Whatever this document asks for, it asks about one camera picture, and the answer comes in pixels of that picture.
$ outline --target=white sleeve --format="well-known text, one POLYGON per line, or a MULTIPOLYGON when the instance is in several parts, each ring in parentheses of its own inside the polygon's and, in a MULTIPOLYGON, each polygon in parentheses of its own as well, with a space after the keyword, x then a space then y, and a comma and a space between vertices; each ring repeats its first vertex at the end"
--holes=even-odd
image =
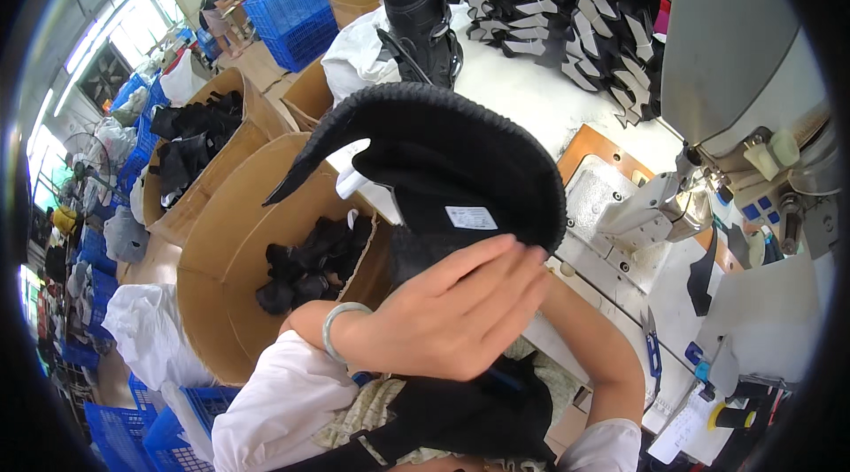
POLYGON ((294 330, 281 334, 212 425, 218 472, 264 472, 324 452, 310 439, 358 392, 344 365, 294 330))
POLYGON ((558 472, 634 472, 640 438, 638 425, 625 418, 592 424, 561 456, 558 472))

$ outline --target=black boot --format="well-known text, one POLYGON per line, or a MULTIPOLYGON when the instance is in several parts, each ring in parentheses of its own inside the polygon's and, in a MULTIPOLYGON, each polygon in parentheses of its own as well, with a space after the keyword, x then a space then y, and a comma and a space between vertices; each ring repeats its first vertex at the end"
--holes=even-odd
POLYGON ((463 50, 449 28, 446 0, 383 1, 390 32, 378 29, 378 36, 398 62, 402 80, 454 88, 463 50))

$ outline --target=white table surface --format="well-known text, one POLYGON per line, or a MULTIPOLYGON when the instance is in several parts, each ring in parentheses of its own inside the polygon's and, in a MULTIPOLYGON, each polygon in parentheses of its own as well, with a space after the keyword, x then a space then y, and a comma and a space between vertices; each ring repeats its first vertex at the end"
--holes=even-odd
MULTIPOLYGON (((500 50, 469 41, 465 29, 458 28, 456 31, 463 47, 464 64, 455 92, 528 130, 554 160, 557 161, 564 153, 581 125, 587 124, 653 173, 675 170, 675 158, 682 149, 682 142, 663 124, 653 121, 623 129, 614 116, 614 107, 608 101, 579 89, 559 70, 538 66, 529 57, 508 59, 500 50)), ((337 170, 343 170, 350 167, 353 154, 351 150, 343 148, 329 157, 328 161, 337 170)), ((386 189, 369 183, 360 188, 359 192, 385 219, 394 224, 400 223, 398 209, 386 189)), ((682 287, 683 279, 686 282, 690 273, 688 266, 705 254, 705 250, 693 240, 683 244, 683 252, 678 253, 677 259, 670 260, 669 265, 665 264, 663 278, 660 279, 664 282, 656 283, 666 287, 650 295, 659 341, 663 344, 661 395, 643 418, 643 427, 653 433, 663 428, 695 381, 692 366, 684 360, 684 348, 696 338, 701 319, 695 317, 687 290, 682 287)), ((595 256, 587 248, 575 248, 571 253, 561 252, 556 253, 556 256, 561 258, 562 254, 579 273, 584 274, 582 266, 591 269, 599 267, 598 264, 593 265, 592 260, 586 264, 579 259, 595 256)), ((646 307, 646 297, 637 292, 636 288, 632 287, 632 291, 628 289, 629 286, 618 285, 616 275, 611 277, 614 283, 610 280, 599 283, 594 281, 596 288, 578 276, 562 279, 610 318, 632 343, 646 374, 649 397, 654 390, 654 380, 649 376, 649 356, 643 331, 638 325, 640 310, 646 307)), ((716 286, 716 282, 712 280, 712 285, 716 286)), ((524 335, 537 343, 535 333, 534 330, 527 330, 524 335)), ((564 356, 558 358, 566 360, 564 366, 578 378, 587 381, 587 374, 581 370, 575 358, 570 362, 568 359, 572 355, 568 351, 564 356)), ((711 464, 731 432, 730 429, 705 430, 704 434, 699 434, 688 444, 686 453, 704 464, 711 464)))

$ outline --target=care label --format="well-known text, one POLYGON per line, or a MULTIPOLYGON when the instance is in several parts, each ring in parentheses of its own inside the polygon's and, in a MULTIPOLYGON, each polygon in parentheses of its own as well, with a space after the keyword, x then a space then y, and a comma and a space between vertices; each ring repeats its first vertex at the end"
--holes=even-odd
POLYGON ((494 231, 496 226, 493 216, 485 207, 445 207, 452 224, 458 229, 473 231, 494 231))

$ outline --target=blue scissors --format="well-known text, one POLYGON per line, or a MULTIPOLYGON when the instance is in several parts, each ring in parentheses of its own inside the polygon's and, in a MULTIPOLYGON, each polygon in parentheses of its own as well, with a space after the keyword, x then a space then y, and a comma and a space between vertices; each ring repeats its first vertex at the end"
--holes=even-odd
POLYGON ((652 315, 652 308, 647 308, 649 317, 643 316, 643 311, 640 312, 640 326, 643 328, 643 335, 646 338, 646 349, 649 352, 649 376, 655 378, 655 393, 652 397, 652 402, 643 410, 644 413, 649 411, 658 398, 658 393, 661 392, 661 350, 658 346, 658 334, 655 332, 655 317, 652 315))

